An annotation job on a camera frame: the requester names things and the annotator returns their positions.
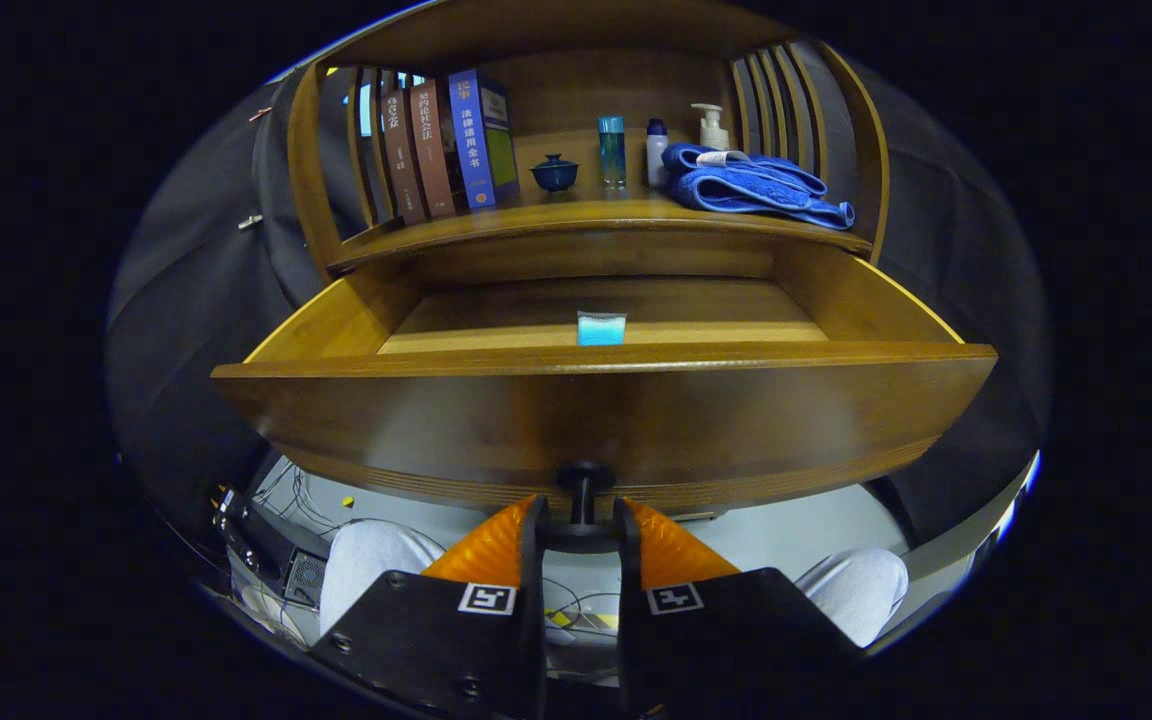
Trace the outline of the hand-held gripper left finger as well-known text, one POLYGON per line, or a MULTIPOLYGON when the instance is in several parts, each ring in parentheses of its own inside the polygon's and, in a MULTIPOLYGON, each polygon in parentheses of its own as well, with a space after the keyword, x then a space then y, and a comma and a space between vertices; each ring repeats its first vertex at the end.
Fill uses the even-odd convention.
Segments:
POLYGON ((526 497, 445 551, 392 521, 340 529, 320 637, 339 683, 414 719, 539 719, 547 697, 544 497, 526 497))

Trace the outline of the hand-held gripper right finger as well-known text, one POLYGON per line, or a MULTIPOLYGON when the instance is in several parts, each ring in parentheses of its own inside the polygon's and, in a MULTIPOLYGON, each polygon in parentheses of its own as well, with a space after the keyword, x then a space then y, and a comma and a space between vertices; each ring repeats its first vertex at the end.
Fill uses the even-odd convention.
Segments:
POLYGON ((782 719, 863 659, 791 579, 741 571, 676 521, 617 498, 621 703, 635 719, 782 719))

